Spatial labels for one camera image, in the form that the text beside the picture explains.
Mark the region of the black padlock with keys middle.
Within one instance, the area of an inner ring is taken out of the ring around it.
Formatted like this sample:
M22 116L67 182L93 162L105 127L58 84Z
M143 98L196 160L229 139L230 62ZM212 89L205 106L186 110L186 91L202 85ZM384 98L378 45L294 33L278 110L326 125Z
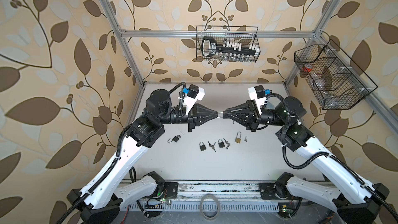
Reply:
M220 149L225 148L226 150L228 150L231 146L231 144L226 139L219 139L218 145Z

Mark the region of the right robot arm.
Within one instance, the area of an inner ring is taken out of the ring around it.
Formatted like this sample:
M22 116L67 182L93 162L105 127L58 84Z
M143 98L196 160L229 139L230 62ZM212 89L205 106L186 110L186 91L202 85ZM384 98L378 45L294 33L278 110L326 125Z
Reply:
M280 126L276 135L282 143L285 163L294 170L313 165L334 185L326 187L284 173L276 181L281 188L281 198L291 195L310 200L336 213L347 224L371 224L381 208L385 208L394 219L398 218L395 209L386 201L387 187L381 183L373 184L357 174L300 123L300 118L306 114L300 100L272 93L262 101L271 97L280 100L274 109L248 100L223 111L223 118L232 119L252 132L257 131L261 124Z

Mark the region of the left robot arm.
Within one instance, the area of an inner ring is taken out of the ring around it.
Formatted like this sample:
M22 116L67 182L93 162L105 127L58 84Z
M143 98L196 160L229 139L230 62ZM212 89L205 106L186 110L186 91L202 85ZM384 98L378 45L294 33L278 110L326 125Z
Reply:
M74 211L80 211L84 224L110 224L119 212L143 197L162 192L164 180L156 172L120 187L134 164L165 133L165 124L186 123L188 131L217 118L218 114L198 104L203 88L179 83L171 90L157 89L146 100L143 113L126 126L118 138L115 154L82 189L72 190L67 198L71 207L58 219L63 223Z

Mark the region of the black padlock with keys bottom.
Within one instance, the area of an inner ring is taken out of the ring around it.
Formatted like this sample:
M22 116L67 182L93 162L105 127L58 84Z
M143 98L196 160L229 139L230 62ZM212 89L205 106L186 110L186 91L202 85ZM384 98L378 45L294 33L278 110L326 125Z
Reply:
M215 145L216 145L216 143L212 144L212 143L208 142L208 147L211 148L214 152L216 152ZM205 151L207 149L207 146L205 145L204 142L200 142L199 148L201 151Z

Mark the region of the brass padlock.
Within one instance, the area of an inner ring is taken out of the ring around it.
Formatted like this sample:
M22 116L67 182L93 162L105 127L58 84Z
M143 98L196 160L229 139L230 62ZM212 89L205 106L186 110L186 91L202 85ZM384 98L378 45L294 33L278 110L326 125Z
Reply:
M241 132L238 131L235 137L235 143L240 144L241 143Z

